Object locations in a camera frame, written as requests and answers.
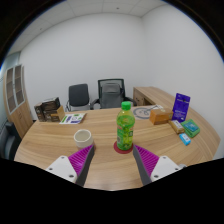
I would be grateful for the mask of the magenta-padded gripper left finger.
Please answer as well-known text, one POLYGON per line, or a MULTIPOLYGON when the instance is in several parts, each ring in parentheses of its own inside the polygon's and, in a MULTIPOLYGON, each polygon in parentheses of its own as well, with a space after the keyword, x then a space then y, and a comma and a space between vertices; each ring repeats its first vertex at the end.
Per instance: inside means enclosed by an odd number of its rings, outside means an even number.
POLYGON ((69 157, 62 155, 47 168, 47 171, 79 186, 83 186, 86 182, 94 153, 94 146, 90 145, 69 157))

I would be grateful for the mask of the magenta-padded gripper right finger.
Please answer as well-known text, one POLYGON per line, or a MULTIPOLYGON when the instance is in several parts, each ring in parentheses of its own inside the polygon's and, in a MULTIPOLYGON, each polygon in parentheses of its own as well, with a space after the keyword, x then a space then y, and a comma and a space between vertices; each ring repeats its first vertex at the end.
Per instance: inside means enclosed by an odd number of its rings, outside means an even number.
POLYGON ((137 145, 133 146, 133 155, 143 185, 148 185, 185 167, 184 164, 177 165, 167 156, 159 157, 137 145))

